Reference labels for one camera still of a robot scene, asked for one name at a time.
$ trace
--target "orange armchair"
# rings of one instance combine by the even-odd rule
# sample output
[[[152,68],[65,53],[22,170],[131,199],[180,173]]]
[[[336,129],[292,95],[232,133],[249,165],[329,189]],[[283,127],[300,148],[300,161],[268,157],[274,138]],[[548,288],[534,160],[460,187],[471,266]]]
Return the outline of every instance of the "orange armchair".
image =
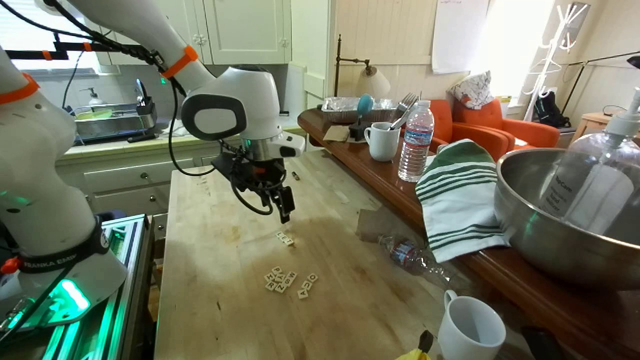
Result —
[[[430,108],[435,121],[429,146],[431,152],[436,152],[442,144],[468,138],[484,147],[494,160],[498,160],[509,151],[509,144],[513,147],[513,142],[510,143],[508,137],[496,130],[453,122],[451,107],[446,100],[431,100]]]
[[[494,131],[501,132],[509,138],[511,145],[508,151],[532,147],[555,147],[560,137],[560,131],[552,126],[503,118],[498,99],[484,105],[480,110],[469,109],[456,101],[453,106],[453,117],[456,122],[462,124],[490,127]],[[515,145],[515,138],[529,144]]]

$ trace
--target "metal mixing bowl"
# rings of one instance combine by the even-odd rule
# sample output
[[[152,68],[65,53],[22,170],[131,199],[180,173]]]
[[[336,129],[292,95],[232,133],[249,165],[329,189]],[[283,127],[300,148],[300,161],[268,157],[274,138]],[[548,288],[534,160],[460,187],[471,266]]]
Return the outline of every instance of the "metal mixing bowl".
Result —
[[[606,236],[561,222],[534,205],[563,154],[562,149],[524,149],[501,157],[495,214],[502,231],[528,262],[550,275],[589,288],[640,289],[638,188]]]

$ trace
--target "green striped dish towel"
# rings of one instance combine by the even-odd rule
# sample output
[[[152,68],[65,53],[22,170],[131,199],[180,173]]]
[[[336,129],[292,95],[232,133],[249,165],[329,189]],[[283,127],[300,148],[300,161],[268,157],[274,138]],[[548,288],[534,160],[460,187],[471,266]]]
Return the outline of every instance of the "green striped dish towel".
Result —
[[[441,146],[415,193],[429,247],[441,263],[496,245],[509,246],[493,213],[495,163],[469,139]]]

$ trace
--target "coffee mug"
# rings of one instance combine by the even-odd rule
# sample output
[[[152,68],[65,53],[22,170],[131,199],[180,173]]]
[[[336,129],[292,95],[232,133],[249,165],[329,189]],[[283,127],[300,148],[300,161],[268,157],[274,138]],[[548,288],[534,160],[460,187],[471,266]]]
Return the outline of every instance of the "coffee mug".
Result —
[[[506,337],[498,314],[478,299],[444,293],[444,318],[438,342],[446,360],[492,360]]]
[[[400,129],[389,131],[390,122],[374,122],[364,129],[364,138],[369,144],[369,154],[374,160],[391,161],[398,150]]]

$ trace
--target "fork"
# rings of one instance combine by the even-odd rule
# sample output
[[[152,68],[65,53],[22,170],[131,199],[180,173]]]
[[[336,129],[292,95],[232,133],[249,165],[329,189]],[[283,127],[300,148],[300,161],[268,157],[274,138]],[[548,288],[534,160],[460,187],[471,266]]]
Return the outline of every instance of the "fork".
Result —
[[[403,114],[400,116],[400,119],[397,119],[391,126],[389,127],[389,131],[395,130],[397,127],[401,127],[406,122],[405,116],[409,112],[409,109],[413,106],[413,104],[418,101],[418,97],[410,92],[406,94],[404,99],[398,104],[398,110],[400,110]]]

